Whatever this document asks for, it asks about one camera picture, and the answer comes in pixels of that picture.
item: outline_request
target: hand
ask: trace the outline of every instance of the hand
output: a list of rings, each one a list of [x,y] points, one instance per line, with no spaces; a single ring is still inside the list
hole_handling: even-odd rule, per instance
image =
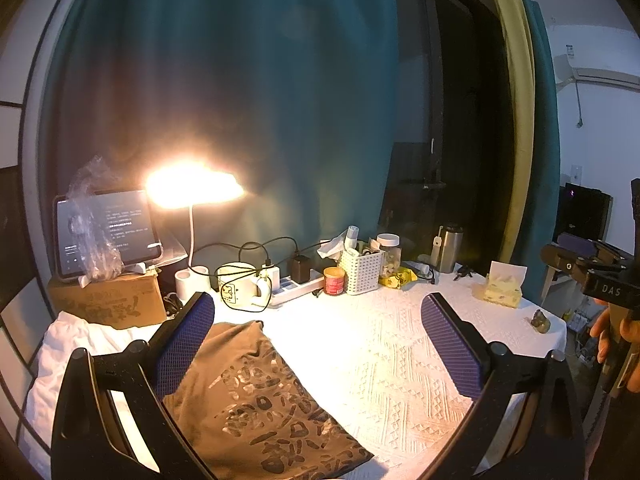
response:
[[[609,307],[607,307],[600,317],[591,327],[591,337],[599,337],[598,340],[598,362],[603,363],[609,352]],[[620,335],[630,343],[640,343],[640,321],[630,321],[623,319],[620,323]],[[626,384],[626,389],[630,392],[640,392],[640,364],[631,374]]]

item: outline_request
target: tablet screen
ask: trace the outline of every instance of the tablet screen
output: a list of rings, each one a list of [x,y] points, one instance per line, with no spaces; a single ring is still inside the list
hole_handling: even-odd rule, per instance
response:
[[[117,191],[93,195],[95,220],[109,233],[126,265],[160,257],[161,245],[151,223],[144,190]],[[71,232],[76,210],[65,198],[56,201],[58,270],[62,278],[84,273],[78,247]]]

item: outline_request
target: textured blue finger pad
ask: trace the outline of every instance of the textured blue finger pad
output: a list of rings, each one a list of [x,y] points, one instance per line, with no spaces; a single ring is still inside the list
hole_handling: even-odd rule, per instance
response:
[[[158,399],[178,389],[180,381],[213,325],[214,312],[213,298],[209,294],[201,294],[175,329],[156,361],[154,390]]]
[[[448,316],[433,294],[422,300],[422,326],[453,379],[458,393],[476,400],[482,392],[482,368],[456,327],[462,320],[449,307]]]

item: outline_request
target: teal curtain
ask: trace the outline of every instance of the teal curtain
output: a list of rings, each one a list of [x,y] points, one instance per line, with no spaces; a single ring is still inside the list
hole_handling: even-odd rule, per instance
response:
[[[397,67],[396,0],[76,0],[47,83],[43,209],[94,155],[134,186],[193,157],[247,190],[196,208],[196,245],[372,235]],[[164,217],[186,242],[186,212]]]
[[[540,302],[546,267],[540,249],[551,242],[560,189],[560,133],[553,58],[537,2],[522,0],[531,31],[536,71],[533,159],[527,202],[511,263],[527,266],[522,294]]]

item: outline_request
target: glowing lamp head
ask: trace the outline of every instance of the glowing lamp head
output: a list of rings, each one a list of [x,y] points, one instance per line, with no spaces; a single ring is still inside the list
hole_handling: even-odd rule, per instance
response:
[[[244,193],[233,175],[211,171],[196,162],[181,162],[153,172],[146,181],[146,192],[167,209],[228,202]]]

